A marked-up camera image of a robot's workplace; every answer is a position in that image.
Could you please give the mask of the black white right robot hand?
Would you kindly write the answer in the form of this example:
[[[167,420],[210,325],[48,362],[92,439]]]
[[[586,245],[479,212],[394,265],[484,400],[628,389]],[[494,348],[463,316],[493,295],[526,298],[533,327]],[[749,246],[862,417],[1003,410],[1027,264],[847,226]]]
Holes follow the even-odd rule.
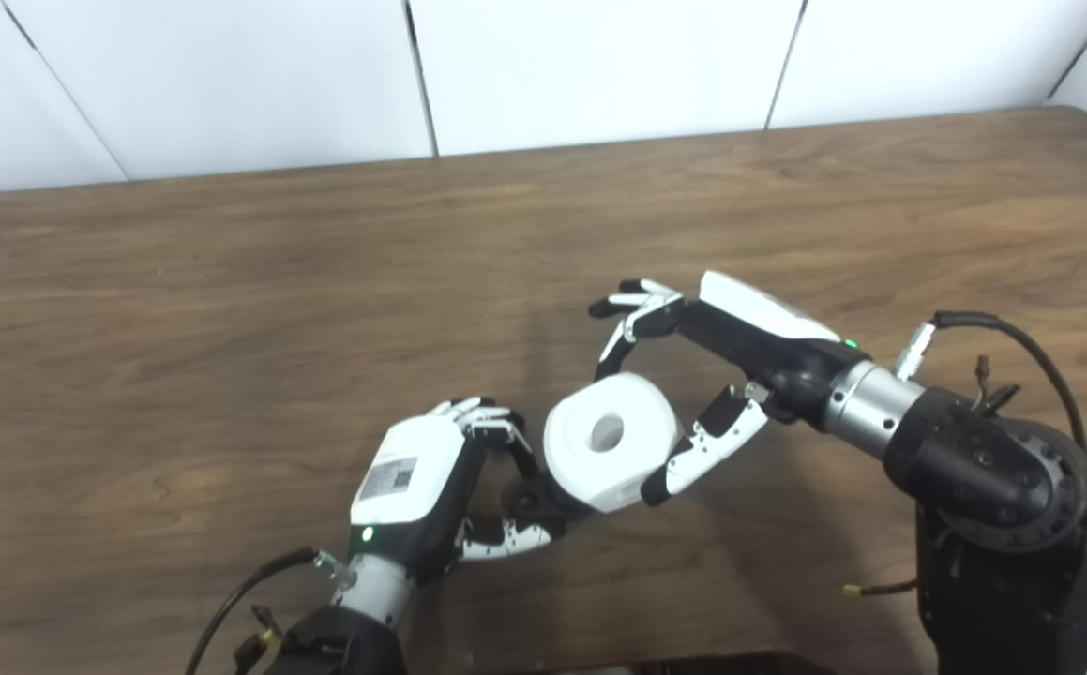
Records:
[[[770,420],[824,427],[836,384],[869,354],[838,333],[774,296],[719,272],[702,275],[689,298],[658,282],[624,280],[588,309],[617,317],[595,371],[616,373],[639,341],[680,335],[740,368],[744,387],[728,385],[694,422],[666,460],[642,482],[642,502],[659,507],[734,457]]]

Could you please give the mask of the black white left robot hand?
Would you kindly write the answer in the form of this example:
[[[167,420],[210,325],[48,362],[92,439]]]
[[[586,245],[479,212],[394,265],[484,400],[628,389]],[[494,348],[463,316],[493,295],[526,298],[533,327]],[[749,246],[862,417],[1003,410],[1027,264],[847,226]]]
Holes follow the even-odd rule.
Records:
[[[376,557],[423,587],[462,561],[516,557],[565,537],[560,518],[474,517],[468,503],[492,450],[540,475],[518,412],[492,398],[445,400],[385,432],[352,500],[347,560]]]

